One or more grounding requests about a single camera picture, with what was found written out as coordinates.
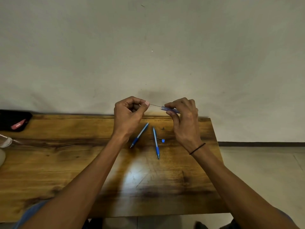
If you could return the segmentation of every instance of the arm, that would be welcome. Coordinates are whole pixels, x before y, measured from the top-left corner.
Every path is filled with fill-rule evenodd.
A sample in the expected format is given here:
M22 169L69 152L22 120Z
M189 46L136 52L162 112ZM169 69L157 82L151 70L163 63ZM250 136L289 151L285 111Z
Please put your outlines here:
M181 113L179 117L172 111L166 112L173 119L177 141L189 153L202 145L195 101L182 98L165 104L165 107L177 108ZM234 219L242 228L298 228L288 217L227 169L207 145L195 151L192 156L206 172Z
M82 228L118 153L139 125L148 107L149 102L135 97L116 103L113 134L105 148L21 228Z

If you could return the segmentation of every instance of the right hand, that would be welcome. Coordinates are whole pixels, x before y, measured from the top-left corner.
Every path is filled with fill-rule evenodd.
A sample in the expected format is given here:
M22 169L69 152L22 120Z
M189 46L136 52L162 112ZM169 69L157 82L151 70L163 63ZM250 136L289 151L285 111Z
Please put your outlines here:
M173 119L173 131L177 141L189 152L202 145L198 124L198 108L194 100L182 98L164 104L167 108L176 108L180 112L180 117L173 111L166 111Z

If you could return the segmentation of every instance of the red label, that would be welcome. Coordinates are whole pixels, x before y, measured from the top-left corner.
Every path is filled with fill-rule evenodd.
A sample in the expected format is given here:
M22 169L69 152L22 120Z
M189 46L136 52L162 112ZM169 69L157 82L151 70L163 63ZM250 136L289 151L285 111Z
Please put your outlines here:
M15 129L19 128L21 125L23 125L24 122L25 122L25 119L18 122L17 124L14 124L13 126L11 126L11 129L15 130Z

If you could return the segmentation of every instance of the left hand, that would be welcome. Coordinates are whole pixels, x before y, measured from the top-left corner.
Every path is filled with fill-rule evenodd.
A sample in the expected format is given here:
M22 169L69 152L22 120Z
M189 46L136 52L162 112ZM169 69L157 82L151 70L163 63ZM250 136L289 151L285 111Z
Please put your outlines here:
M148 101L134 96L117 102L114 108L114 127L112 135L122 137L126 143L135 129L139 126L149 104Z

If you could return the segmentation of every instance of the wooden table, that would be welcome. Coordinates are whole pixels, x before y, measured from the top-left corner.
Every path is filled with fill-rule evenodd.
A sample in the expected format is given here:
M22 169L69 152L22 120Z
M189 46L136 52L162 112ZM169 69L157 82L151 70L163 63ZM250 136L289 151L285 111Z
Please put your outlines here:
M222 161L211 120L199 121L201 139ZM148 129L129 149L147 122ZM0 222L17 221L27 208L59 192L106 145L112 128L113 116L34 115L23 132L0 132L22 144L4 149ZM207 175L177 143L172 130L169 117L143 118L117 157L89 217L228 212Z

